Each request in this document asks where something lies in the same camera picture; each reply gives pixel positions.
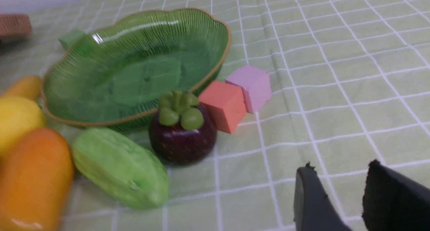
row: leaf-shaped bowl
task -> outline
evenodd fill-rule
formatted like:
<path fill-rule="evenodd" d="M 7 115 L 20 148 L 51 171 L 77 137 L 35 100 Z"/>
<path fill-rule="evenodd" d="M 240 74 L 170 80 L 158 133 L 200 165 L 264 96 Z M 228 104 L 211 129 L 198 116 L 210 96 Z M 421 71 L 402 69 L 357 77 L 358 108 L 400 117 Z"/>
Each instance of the leaf-shaped bowl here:
<path fill-rule="evenodd" d="M 48 116 L 78 127 L 146 127 L 164 92 L 199 95 L 218 75 L 231 32 L 201 9 L 138 12 L 74 43 L 45 75 Z"/>

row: mangosteen calyx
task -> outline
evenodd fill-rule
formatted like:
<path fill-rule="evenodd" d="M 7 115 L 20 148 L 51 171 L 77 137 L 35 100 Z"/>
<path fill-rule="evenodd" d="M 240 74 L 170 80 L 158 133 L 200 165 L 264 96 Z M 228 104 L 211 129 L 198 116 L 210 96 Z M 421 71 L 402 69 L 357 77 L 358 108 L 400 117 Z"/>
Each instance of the mangosteen calyx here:
<path fill-rule="evenodd" d="M 195 108 L 199 103 L 199 99 L 189 92 L 164 93 L 158 99 L 158 121 L 167 127 L 180 123 L 185 130 L 197 130 L 204 124 L 202 112 Z"/>

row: fake fruit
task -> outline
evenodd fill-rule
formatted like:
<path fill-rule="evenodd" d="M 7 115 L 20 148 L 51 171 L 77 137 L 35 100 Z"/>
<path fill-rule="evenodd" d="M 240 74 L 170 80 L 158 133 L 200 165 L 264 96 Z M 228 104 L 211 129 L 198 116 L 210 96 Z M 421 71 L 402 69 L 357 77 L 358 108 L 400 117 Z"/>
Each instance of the fake fruit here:
<path fill-rule="evenodd" d="M 109 195 L 132 208 L 162 205 L 169 197 L 164 165 L 149 150 L 109 128 L 88 128 L 72 143 L 75 166 Z"/>
<path fill-rule="evenodd" d="M 17 96 L 34 101 L 42 87 L 40 76 L 24 76 L 3 92 L 2 96 Z"/>
<path fill-rule="evenodd" d="M 0 171 L 0 230 L 56 231 L 74 167 L 67 141 L 49 128 L 25 135 Z"/>
<path fill-rule="evenodd" d="M 22 97 L 1 97 L 0 158 L 26 133 L 45 124 L 46 117 L 36 102 Z"/>
<path fill-rule="evenodd" d="M 195 95 L 166 93 L 158 105 L 149 125 L 149 140 L 157 155 L 174 165 L 189 165 L 212 151 L 218 132 Z"/>

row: table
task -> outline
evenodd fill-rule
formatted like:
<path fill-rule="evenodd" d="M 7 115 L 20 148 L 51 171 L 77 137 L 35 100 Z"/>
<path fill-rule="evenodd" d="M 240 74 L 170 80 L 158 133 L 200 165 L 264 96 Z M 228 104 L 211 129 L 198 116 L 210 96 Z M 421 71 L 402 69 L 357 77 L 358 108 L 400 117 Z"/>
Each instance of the table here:
<path fill-rule="evenodd" d="M 232 45 L 218 80 L 251 64 L 270 72 L 273 98 L 213 154 L 170 168 L 163 208 L 134 211 L 77 176 L 64 231 L 295 230 L 295 170 L 316 166 L 330 200 L 365 230 L 367 164 L 378 159 L 430 186 L 430 0 L 82 0 L 31 13 L 31 40 L 0 51 L 0 90 L 43 75 L 57 38 L 148 9 L 198 7 L 225 21 Z M 78 129 L 52 120 L 72 140 Z M 129 135 L 150 148 L 147 133 Z"/>

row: mangosteen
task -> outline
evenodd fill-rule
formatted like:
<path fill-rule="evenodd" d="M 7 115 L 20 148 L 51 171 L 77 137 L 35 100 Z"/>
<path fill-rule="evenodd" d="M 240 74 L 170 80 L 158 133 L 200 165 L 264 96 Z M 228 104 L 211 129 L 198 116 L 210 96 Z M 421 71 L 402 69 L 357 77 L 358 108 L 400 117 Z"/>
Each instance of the mangosteen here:
<path fill-rule="evenodd" d="M 206 108 L 192 93 L 163 94 L 149 125 L 154 152 L 173 165 L 190 165 L 211 153 L 217 129 Z"/>

